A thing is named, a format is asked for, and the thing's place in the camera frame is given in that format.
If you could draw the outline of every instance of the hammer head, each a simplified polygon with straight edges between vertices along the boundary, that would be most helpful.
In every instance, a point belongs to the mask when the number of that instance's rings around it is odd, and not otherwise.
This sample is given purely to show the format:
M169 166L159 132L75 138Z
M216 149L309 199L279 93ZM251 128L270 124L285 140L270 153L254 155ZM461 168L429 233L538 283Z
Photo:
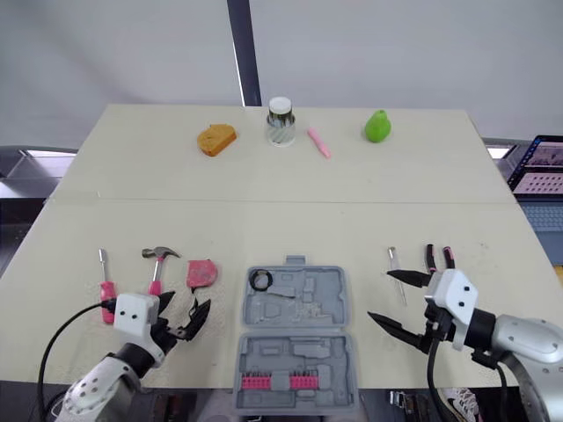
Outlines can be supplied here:
M166 258L168 255L179 258L179 255L175 251L166 246L157 246L154 249L143 249L141 254L143 258Z

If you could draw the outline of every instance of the laptop screen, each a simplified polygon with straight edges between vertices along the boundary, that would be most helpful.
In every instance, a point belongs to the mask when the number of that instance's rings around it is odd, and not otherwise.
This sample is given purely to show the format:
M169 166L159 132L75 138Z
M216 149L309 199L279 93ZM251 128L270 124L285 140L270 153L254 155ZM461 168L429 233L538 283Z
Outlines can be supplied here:
M508 185L517 199L562 199L563 136L537 136L508 179Z

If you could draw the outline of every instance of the pink hammer handle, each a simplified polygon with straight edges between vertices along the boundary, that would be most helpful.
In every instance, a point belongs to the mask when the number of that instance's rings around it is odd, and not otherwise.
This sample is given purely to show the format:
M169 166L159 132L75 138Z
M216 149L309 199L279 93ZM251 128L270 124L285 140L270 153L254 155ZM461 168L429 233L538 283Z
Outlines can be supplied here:
M100 286L102 288L99 292L99 298L102 301L115 298L115 286L111 281L104 281ZM113 314L109 310L102 308L102 320L106 324L113 324Z
M160 280L154 280L149 285L149 295L160 295L162 293L162 283Z

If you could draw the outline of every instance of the gray tool case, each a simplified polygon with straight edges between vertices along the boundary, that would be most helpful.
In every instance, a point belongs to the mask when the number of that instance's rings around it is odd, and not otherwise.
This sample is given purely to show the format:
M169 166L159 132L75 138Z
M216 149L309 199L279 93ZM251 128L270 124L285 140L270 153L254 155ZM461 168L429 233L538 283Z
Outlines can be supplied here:
M250 285L268 286L257 291ZM306 266L288 256L284 266L248 270L244 324L238 345L234 405L241 415L334 415L358 405L352 339L347 324L344 271Z

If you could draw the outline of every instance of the bread slice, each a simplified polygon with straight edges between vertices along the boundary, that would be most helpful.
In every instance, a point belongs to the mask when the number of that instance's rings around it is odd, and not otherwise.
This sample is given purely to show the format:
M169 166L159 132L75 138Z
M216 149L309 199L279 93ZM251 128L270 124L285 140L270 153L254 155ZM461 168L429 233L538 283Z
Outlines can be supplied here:
M204 154L216 156L237 139L235 128L231 125L210 125L209 129L197 137L197 144Z

